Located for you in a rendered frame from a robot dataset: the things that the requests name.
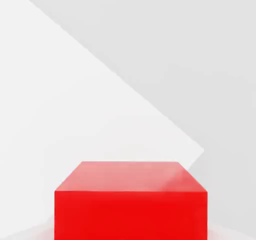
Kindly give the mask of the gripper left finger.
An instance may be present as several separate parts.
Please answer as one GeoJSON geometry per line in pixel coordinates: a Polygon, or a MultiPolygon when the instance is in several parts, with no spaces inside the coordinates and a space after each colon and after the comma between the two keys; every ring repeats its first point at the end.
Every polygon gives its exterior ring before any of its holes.
{"type": "Polygon", "coordinates": [[[43,224],[8,236],[7,240],[54,240],[54,215],[43,224]]]}

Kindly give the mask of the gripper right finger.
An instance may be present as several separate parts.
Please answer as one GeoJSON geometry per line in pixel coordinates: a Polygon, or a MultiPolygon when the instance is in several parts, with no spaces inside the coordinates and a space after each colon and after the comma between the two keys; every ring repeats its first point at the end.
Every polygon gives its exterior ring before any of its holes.
{"type": "Polygon", "coordinates": [[[208,240],[249,240],[249,237],[235,231],[221,231],[210,229],[208,231],[208,240]]]}

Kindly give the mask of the small red cube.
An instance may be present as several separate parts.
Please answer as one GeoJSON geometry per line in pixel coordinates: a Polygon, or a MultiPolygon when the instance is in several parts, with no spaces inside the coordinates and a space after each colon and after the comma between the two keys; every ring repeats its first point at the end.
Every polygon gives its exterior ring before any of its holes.
{"type": "Polygon", "coordinates": [[[83,161],[54,192],[54,240],[208,240],[208,193],[178,162],[83,161]]]}

